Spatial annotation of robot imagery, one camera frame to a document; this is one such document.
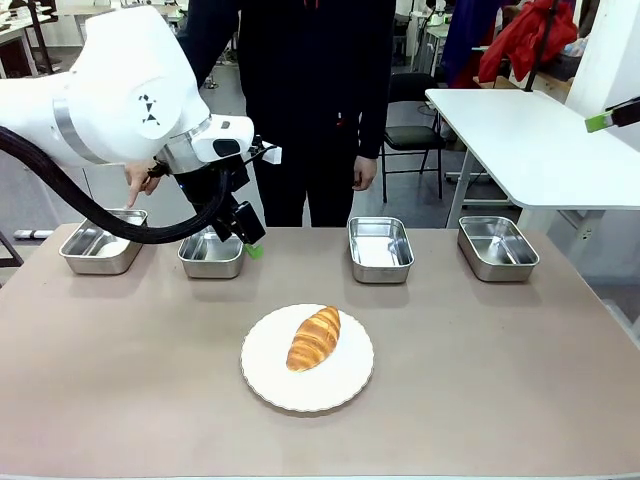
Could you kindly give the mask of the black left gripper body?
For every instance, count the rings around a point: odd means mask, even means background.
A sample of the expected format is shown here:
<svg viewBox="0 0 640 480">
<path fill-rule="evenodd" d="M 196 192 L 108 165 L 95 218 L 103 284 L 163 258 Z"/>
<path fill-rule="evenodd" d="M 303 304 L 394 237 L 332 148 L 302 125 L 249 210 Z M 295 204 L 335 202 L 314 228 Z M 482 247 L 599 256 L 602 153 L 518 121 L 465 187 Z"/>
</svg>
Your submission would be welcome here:
<svg viewBox="0 0 640 480">
<path fill-rule="evenodd" d="M 211 201 L 221 201 L 217 217 L 229 221 L 241 204 L 233 193 L 249 182 L 245 161 L 240 155 L 205 164 L 198 170 L 176 174 L 176 182 L 196 212 Z"/>
</svg>

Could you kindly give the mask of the person's right hand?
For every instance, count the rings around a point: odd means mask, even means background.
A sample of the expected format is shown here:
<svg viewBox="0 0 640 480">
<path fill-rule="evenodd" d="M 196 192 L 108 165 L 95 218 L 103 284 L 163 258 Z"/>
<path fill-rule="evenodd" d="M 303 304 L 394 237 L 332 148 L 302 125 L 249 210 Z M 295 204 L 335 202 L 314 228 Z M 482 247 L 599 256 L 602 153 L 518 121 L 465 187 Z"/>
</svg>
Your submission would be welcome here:
<svg viewBox="0 0 640 480">
<path fill-rule="evenodd" d="M 159 185 L 160 178 L 150 175 L 150 171 L 154 166 L 154 161 L 129 163 L 125 166 L 125 178 L 129 186 L 127 208 L 134 206 L 137 197 L 141 193 L 151 195 Z"/>
</svg>

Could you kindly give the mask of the person's left hand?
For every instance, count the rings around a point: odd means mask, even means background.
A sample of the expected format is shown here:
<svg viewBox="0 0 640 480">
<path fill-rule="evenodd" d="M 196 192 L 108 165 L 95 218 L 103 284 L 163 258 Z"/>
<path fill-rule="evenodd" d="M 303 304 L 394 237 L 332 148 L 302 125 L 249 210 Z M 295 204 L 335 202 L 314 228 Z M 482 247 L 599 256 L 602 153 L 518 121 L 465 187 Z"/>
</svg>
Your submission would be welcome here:
<svg viewBox="0 0 640 480">
<path fill-rule="evenodd" d="M 377 160 L 357 156 L 354 162 L 354 191 L 367 190 L 377 174 Z"/>
</svg>

